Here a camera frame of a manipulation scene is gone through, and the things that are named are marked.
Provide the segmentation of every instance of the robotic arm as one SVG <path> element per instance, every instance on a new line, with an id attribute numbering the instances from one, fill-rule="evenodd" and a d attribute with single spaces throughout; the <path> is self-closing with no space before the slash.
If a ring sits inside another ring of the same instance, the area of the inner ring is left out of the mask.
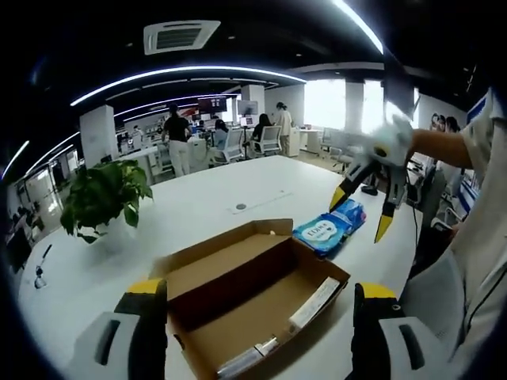
<path id="1" fill-rule="evenodd" d="M 386 233 L 395 209 L 402 202 L 406 185 L 405 160 L 413 134 L 410 118 L 394 104 L 386 104 L 386 114 L 384 124 L 372 135 L 364 137 L 363 152 L 355 157 L 330 203 L 332 212 L 343 204 L 368 176 L 383 169 L 387 175 L 388 186 L 375 243 Z"/>

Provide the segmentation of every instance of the brown cardboard box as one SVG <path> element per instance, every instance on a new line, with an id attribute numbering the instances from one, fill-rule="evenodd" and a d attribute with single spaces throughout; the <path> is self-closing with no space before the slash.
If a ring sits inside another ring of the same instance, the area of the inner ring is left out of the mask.
<path id="1" fill-rule="evenodd" d="M 292 220 L 260 220 L 159 259 L 168 318 L 198 378 L 235 376 L 321 313 L 349 274 L 292 238 Z"/>

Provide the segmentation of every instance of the open cardboard box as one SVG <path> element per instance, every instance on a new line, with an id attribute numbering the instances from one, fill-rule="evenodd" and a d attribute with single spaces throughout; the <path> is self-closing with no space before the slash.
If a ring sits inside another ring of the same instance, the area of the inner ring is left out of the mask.
<path id="1" fill-rule="evenodd" d="M 246 371 L 288 342 L 349 274 L 292 237 L 292 220 L 259 220 L 155 262 L 168 322 L 198 378 Z"/>

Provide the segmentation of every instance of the blue package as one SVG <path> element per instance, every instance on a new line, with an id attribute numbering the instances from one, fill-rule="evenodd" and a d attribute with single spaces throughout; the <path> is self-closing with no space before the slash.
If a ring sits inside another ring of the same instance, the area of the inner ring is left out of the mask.
<path id="1" fill-rule="evenodd" d="M 363 206 L 347 199 L 331 214 L 322 214 L 293 231 L 295 238 L 309 245 L 319 257 L 337 251 L 366 220 Z"/>

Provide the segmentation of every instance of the ceiling air conditioner vent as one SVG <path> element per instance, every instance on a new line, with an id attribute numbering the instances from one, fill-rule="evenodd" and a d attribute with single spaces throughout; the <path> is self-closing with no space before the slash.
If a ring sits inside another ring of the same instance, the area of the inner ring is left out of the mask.
<path id="1" fill-rule="evenodd" d="M 175 21 L 144 28 L 144 54 L 201 49 L 219 27 L 220 21 Z"/>

